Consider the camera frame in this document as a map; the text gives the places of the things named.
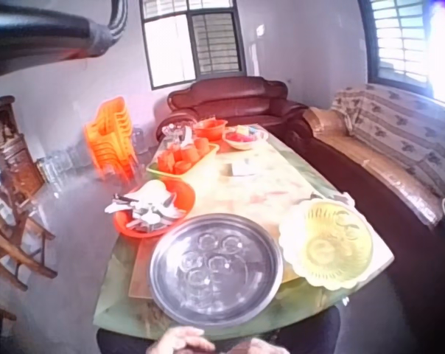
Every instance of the sofa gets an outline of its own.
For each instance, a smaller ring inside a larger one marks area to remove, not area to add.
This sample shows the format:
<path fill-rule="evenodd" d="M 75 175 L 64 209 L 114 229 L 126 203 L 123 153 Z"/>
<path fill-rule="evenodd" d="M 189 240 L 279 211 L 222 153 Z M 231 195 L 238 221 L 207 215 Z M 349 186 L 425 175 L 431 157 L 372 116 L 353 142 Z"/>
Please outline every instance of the sofa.
<path fill-rule="evenodd" d="M 291 119 L 283 140 L 348 192 L 391 248 L 388 276 L 410 327 L 437 349 L 445 338 L 445 106 L 380 85 L 348 88 L 331 109 Z"/>
<path fill-rule="evenodd" d="M 263 77 L 225 77 L 203 80 L 168 96 L 171 114 L 160 123 L 156 138 L 163 137 L 162 128 L 171 123 L 195 123 L 216 116 L 228 125 L 260 124 L 281 138 L 286 123 L 302 119 L 305 105 L 287 99 L 288 88 L 280 81 Z"/>

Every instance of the wooden cabinet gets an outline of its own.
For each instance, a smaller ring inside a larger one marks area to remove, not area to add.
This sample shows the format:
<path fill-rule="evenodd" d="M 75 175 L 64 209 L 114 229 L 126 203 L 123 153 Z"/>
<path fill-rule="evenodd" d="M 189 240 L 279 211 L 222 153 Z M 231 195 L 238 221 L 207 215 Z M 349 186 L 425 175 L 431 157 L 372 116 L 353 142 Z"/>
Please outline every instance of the wooden cabinet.
<path fill-rule="evenodd" d="M 25 202 L 44 180 L 29 154 L 24 135 L 18 131 L 13 102 L 13 96 L 0 97 L 0 170 L 11 175 L 18 200 Z"/>

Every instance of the yellow tray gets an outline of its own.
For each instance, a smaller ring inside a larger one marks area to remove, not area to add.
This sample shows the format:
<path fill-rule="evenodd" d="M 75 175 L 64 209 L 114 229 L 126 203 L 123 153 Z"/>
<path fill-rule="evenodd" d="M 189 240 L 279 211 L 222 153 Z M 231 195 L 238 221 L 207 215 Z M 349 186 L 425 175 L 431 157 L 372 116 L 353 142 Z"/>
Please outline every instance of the yellow tray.
<path fill-rule="evenodd" d="M 187 183 L 191 181 L 196 181 L 198 179 L 202 180 L 205 178 L 210 178 L 213 174 L 211 163 L 214 161 L 217 151 L 220 149 L 218 144 L 209 144 L 210 151 L 207 153 L 200 161 L 198 161 L 191 169 L 186 171 L 183 175 L 174 175 L 172 173 L 165 173 L 157 170 L 157 162 L 153 162 L 147 167 L 147 172 L 158 179 L 163 178 L 173 178 L 181 179 Z"/>

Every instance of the orange plastic chair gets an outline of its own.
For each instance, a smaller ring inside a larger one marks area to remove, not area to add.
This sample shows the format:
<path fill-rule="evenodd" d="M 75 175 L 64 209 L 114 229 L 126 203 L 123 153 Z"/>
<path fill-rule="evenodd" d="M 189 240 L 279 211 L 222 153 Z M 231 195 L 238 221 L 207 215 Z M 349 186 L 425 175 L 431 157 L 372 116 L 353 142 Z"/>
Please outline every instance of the orange plastic chair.
<path fill-rule="evenodd" d="M 126 181 L 133 177 L 133 165 L 137 165 L 138 160 L 130 139 L 132 132 L 132 122 L 123 97 L 102 103 L 95 121 L 85 126 L 85 140 L 94 166 L 102 178 L 107 167 Z"/>

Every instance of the stainless steel plate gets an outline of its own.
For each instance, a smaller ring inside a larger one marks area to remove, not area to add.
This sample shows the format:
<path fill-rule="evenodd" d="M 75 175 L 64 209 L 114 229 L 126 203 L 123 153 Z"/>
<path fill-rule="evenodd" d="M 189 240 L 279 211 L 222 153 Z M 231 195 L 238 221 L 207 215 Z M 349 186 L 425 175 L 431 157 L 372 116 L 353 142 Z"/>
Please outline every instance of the stainless steel plate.
<path fill-rule="evenodd" d="M 281 252 L 258 224 L 230 214 L 188 219 L 158 243 L 153 299 L 180 324 L 232 327 L 259 314 L 283 275 Z"/>

